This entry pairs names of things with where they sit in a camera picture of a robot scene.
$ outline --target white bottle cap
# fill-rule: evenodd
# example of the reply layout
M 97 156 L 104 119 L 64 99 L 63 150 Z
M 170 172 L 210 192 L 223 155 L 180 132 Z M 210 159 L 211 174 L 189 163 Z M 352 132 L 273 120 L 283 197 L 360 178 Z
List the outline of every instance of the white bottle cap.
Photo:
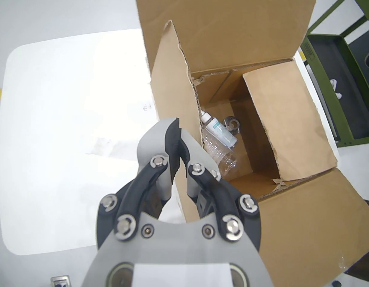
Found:
M 206 123 L 210 118 L 211 118 L 211 115 L 209 113 L 206 113 L 205 111 L 202 111 L 201 110 L 201 121 L 202 123 Z

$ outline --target corrugated cardboard edge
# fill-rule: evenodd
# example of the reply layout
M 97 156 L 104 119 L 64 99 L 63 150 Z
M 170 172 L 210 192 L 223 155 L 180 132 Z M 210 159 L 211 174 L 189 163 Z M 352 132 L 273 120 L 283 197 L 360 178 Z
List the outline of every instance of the corrugated cardboard edge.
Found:
M 181 128 L 186 129 L 201 144 L 198 95 L 172 21 L 164 26 L 152 71 L 151 88 L 160 119 L 178 117 Z M 167 93 L 172 95 L 170 100 L 167 100 Z M 196 206 L 187 196 L 186 172 L 182 162 L 175 182 L 182 210 L 186 212 L 186 221 L 199 219 Z

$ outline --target screw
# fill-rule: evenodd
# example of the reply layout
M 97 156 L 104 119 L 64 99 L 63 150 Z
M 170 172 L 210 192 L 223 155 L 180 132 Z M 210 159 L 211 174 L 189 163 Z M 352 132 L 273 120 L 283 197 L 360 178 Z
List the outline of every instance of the screw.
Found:
M 252 207 L 255 205 L 255 203 L 252 200 L 252 198 L 245 198 L 243 202 L 244 202 L 244 204 L 246 205 L 246 207 L 248 209 L 252 209 Z
M 161 167 L 163 165 L 163 158 L 162 157 L 156 157 L 153 162 L 157 167 Z
M 144 225 L 141 231 L 142 237 L 145 239 L 151 238 L 154 234 L 154 227 L 151 224 Z
M 202 171 L 202 165 L 199 163 L 193 164 L 193 171 L 199 173 L 200 171 Z
M 117 230 L 125 235 L 128 231 L 130 231 L 130 221 L 127 219 L 121 219 L 117 224 Z
M 119 216 L 117 220 L 115 237 L 120 241 L 125 241 L 135 233 L 137 222 L 135 218 L 128 213 Z
M 226 223 L 226 239 L 228 241 L 240 240 L 244 232 L 242 221 L 235 215 L 224 215 L 222 221 Z
M 114 194 L 106 195 L 101 199 L 101 204 L 105 208 L 105 212 L 109 212 L 113 210 L 113 208 L 117 205 L 118 198 Z
M 204 225 L 202 227 L 202 235 L 206 239 L 212 239 L 215 235 L 215 230 L 212 225 Z
M 218 176 L 217 171 L 211 170 L 210 173 L 212 174 L 213 177 L 217 178 L 217 176 Z
M 234 235 L 236 235 L 239 232 L 239 224 L 236 220 L 233 219 L 227 221 L 226 228 L 228 232 L 231 232 Z
M 249 213 L 254 213 L 257 211 L 257 205 L 255 204 L 254 200 L 251 198 L 250 195 L 244 194 L 239 199 L 240 206 L 242 209 Z

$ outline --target cardboard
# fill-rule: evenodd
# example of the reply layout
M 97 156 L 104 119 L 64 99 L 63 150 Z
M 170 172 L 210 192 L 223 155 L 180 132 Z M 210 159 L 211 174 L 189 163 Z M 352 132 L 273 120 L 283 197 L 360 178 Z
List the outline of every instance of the cardboard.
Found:
M 306 178 L 337 165 L 300 76 L 294 61 L 243 75 L 284 181 Z
M 292 58 L 315 1 L 137 0 L 150 69 L 168 20 L 192 73 Z
M 179 117 L 199 143 L 200 107 L 241 122 L 228 181 L 260 201 L 275 286 L 323 286 L 369 250 L 368 205 L 335 168 L 292 61 L 314 3 L 137 0 L 160 118 Z M 186 221 L 198 219 L 182 167 L 175 179 Z

